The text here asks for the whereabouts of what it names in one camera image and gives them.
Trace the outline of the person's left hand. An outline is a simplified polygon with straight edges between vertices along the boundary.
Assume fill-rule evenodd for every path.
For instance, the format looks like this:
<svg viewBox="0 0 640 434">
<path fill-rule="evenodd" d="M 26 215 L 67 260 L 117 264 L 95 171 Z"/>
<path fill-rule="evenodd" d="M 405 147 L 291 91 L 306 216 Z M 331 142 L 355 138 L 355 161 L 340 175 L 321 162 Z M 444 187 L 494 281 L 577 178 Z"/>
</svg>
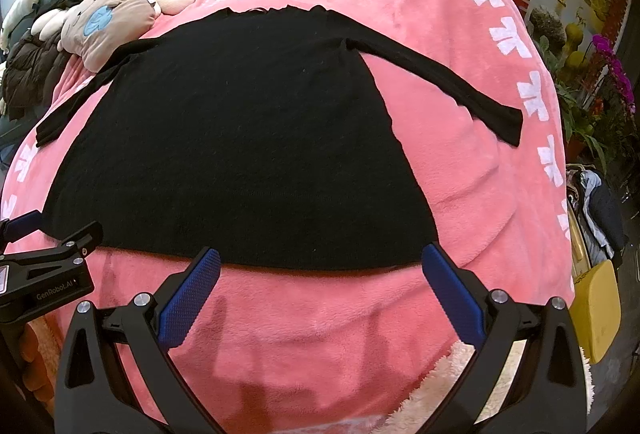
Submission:
<svg viewBox="0 0 640 434">
<path fill-rule="evenodd" d="M 44 318 L 24 325 L 18 352 L 25 363 L 22 370 L 24 385 L 38 402 L 52 411 L 60 347 Z"/>
</svg>

